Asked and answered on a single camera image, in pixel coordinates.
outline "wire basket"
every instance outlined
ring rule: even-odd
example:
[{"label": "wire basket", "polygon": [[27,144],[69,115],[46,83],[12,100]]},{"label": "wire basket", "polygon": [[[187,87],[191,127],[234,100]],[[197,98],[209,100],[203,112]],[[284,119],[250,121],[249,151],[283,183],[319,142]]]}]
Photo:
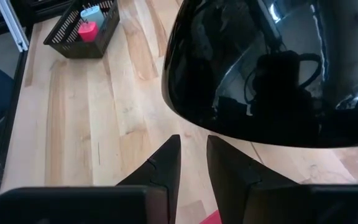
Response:
[{"label": "wire basket", "polygon": [[[78,35],[78,29],[84,22],[80,16],[84,6],[99,6],[104,16],[104,22],[92,42],[83,42]],[[56,23],[44,44],[50,45],[66,58],[101,58],[118,22],[117,0],[76,0]]]}]

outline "black helmet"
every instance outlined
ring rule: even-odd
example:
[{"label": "black helmet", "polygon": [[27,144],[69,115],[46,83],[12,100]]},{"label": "black helmet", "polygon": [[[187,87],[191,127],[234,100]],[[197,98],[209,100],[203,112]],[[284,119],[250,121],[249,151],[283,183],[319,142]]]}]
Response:
[{"label": "black helmet", "polygon": [[358,145],[358,0],[184,0],[165,102],[248,141]]}]

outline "wooden tabletop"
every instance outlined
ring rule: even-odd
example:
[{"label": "wooden tabletop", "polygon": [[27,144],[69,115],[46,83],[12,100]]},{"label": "wooden tabletop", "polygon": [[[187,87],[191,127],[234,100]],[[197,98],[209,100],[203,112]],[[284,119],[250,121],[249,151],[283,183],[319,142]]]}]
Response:
[{"label": "wooden tabletop", "polygon": [[[34,26],[1,191],[115,185],[172,134],[182,142],[178,223],[216,209],[206,138],[162,100],[160,77],[180,0],[119,0],[121,21],[100,60],[70,60],[43,44],[58,21]],[[223,137],[301,183],[358,182],[357,149],[294,149]]]}]

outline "red object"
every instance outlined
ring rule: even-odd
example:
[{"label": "red object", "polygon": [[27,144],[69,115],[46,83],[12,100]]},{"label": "red object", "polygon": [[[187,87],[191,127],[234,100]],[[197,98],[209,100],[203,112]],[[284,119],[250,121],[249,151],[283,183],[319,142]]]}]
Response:
[{"label": "red object", "polygon": [[78,29],[78,34],[84,42],[92,42],[98,34],[98,26],[95,22],[83,22]]},{"label": "red object", "polygon": [[219,210],[216,210],[214,213],[204,219],[204,221],[202,221],[200,224],[222,224]]}]

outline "wooden table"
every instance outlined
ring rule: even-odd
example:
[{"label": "wooden table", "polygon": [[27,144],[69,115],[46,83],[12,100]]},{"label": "wooden table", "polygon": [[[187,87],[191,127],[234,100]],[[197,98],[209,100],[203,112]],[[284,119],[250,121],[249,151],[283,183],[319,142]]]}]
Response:
[{"label": "wooden table", "polygon": [[[209,131],[163,102],[160,77],[180,0],[119,0],[121,22],[101,60],[69,60],[34,26],[1,191],[115,185],[172,134],[182,141],[178,223],[215,211],[206,165]],[[294,149],[223,137],[301,183],[358,182],[358,149]]]}]

